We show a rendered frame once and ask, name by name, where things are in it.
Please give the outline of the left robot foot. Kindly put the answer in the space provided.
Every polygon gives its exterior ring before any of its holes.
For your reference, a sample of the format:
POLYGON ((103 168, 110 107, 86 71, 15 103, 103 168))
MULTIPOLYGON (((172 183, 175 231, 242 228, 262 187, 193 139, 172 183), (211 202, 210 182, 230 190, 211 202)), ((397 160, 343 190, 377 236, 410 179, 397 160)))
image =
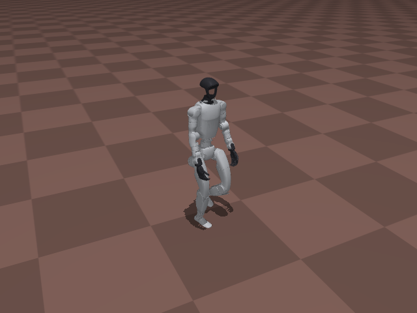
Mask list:
MULTIPOLYGON (((198 191, 198 190, 197 190, 198 191)), ((207 206, 209 206, 209 207, 212 207, 214 204, 213 204, 213 202, 212 202, 212 200, 210 199, 210 197, 209 197, 209 201, 208 201, 208 205, 207 206)))

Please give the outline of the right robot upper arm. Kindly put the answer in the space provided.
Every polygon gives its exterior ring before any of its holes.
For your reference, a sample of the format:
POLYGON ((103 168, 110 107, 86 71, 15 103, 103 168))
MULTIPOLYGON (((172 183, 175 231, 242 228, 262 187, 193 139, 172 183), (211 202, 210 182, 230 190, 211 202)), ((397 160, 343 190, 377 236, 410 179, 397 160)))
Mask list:
POLYGON ((193 106, 188 109, 188 137, 190 134, 195 134, 196 141, 200 137, 199 133, 195 131, 197 128, 197 118, 200 116, 200 111, 200 106, 193 106))

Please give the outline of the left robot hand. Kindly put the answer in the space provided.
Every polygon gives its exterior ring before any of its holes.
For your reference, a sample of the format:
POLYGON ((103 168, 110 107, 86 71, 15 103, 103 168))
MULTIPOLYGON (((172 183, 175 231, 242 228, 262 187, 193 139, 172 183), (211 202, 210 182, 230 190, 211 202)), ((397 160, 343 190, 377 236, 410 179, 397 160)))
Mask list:
POLYGON ((235 146, 233 143, 231 143, 231 149, 228 149, 228 151, 231 152, 231 164, 232 167, 236 166, 238 164, 238 155, 237 152, 235 151, 235 146))

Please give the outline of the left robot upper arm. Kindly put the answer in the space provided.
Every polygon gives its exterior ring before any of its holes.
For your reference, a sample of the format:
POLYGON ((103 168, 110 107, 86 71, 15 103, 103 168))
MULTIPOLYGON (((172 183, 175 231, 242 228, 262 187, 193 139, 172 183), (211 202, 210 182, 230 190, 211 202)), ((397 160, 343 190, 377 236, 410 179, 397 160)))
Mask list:
POLYGON ((218 101, 221 104, 220 121, 219 121, 220 123, 219 123, 218 127, 221 130, 225 130, 225 129, 229 128, 228 122, 225 120, 225 118, 226 118, 226 110, 225 109, 226 109, 227 104, 222 100, 218 100, 218 101))

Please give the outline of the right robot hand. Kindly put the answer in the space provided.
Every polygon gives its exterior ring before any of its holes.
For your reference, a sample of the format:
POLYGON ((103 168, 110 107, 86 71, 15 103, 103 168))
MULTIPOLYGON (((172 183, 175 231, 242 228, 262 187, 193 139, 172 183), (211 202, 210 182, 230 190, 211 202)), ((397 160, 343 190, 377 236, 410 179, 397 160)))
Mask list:
POLYGON ((198 158, 197 162, 198 162, 198 164, 195 164, 195 166, 197 166, 197 173, 198 173, 199 178, 204 180, 204 181, 208 181, 209 179, 205 176, 205 174, 208 175, 208 176, 209 176, 209 174, 203 169, 203 167, 202 167, 203 163, 202 163, 201 159, 198 158))

